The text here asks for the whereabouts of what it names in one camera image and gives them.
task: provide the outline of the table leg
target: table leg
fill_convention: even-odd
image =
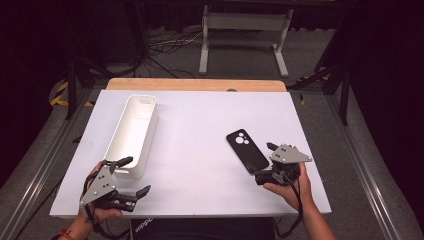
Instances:
[[[277,60],[278,68],[283,78],[288,77],[289,72],[287,70],[286,63],[284,62],[284,58],[283,58],[283,54],[281,53],[281,50],[283,48],[284,40],[286,39],[286,36],[287,36],[287,31],[289,30],[292,15],[293,15],[293,10],[288,10],[286,14],[286,19],[284,19],[283,26],[281,27],[280,40],[278,44],[272,45],[274,55],[275,55],[275,60]]]
[[[205,5],[203,9],[203,43],[202,53],[200,55],[200,67],[199,74],[205,75],[208,69],[208,54],[209,54],[209,42],[208,42],[208,6]]]
[[[347,123],[347,102],[349,99],[349,86],[350,86],[350,70],[345,69],[345,76],[343,78],[342,83],[342,92],[341,92],[341,98],[340,98],[340,118],[342,119],[342,122],[345,126],[348,125]]]

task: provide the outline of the wrist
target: wrist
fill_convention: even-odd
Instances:
[[[303,211],[317,208],[317,206],[315,205],[315,202],[312,199],[312,197],[304,197],[304,198],[302,198],[302,206],[303,206]]]
[[[74,219],[71,226],[65,230],[65,234],[61,235],[65,238],[60,239],[68,239],[68,240],[82,240],[87,239],[88,235],[90,235],[93,230],[93,225],[86,221],[86,218],[80,213]]]
[[[315,215],[321,215],[318,207],[314,202],[307,203],[303,205],[303,221],[308,221],[308,219],[313,219]]]

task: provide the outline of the finger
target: finger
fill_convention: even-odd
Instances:
[[[263,187],[265,189],[277,194],[277,195],[282,196],[282,197],[285,197],[288,194],[288,192],[287,192],[288,189],[286,187],[279,186],[279,185],[276,185],[276,184],[273,184],[273,183],[265,183],[263,185]]]
[[[302,176],[307,176],[307,172],[306,172],[306,165],[304,162],[300,162],[299,163],[299,170],[300,170],[300,175]]]
[[[98,162],[97,165],[91,170],[90,174],[95,173],[96,171],[100,170],[100,167],[102,166],[102,162]]]
[[[100,221],[104,221],[109,218],[118,218],[122,216],[122,211],[116,208],[108,210],[96,209],[96,215]]]

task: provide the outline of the white metal stand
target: white metal stand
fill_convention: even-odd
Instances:
[[[283,59],[281,50],[287,31],[290,26],[293,10],[289,10],[287,14],[235,14],[235,13],[213,13],[209,12],[207,5],[203,8],[203,43],[202,53],[200,56],[199,74],[205,75],[208,67],[208,30],[213,29],[243,29],[243,30],[264,30],[264,31],[280,31],[280,39],[277,44],[273,44],[275,59],[282,77],[288,77],[286,64]]]

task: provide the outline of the metal frame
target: metal frame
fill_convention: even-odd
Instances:
[[[1,233],[0,239],[6,240],[16,238],[20,228],[24,225],[24,222],[27,219],[32,206],[37,200],[37,197],[40,194],[41,189],[43,188],[44,183],[46,182],[50,171],[52,170],[56,159],[60,154],[60,151],[62,150],[66,137],[71,131],[76,119],[78,119],[79,113],[84,108],[84,105],[87,102],[90,94],[90,89],[82,90],[82,93],[78,99],[79,103],[76,108],[76,111],[68,121],[64,122],[61,129],[59,130],[59,133],[53,141],[49,152],[41,163],[33,180],[29,184],[24,196],[22,197],[22,200],[19,202],[19,205],[16,207],[15,212],[13,213],[5,229]]]
[[[213,13],[209,12],[208,5],[203,7],[203,43],[200,55],[199,74],[205,75],[208,68],[209,56],[209,29],[243,29],[243,30],[264,30],[264,31],[280,31],[280,38],[277,44],[272,45],[275,60],[278,69],[283,78],[289,76],[286,63],[284,62],[281,50],[293,10],[288,10],[286,14],[236,14],[236,13]]]
[[[383,200],[383,196],[381,196],[380,190],[375,183],[367,163],[361,158],[361,155],[357,150],[349,127],[345,126],[339,117],[339,107],[336,98],[334,95],[325,95],[325,98],[331,109],[332,116],[337,123],[339,131],[349,147],[353,166],[358,174],[359,180],[361,181],[362,187],[365,190],[365,194],[368,197],[370,205],[374,210],[384,236],[386,239],[402,239],[400,233],[396,229],[392,217],[390,216],[387,205]]]

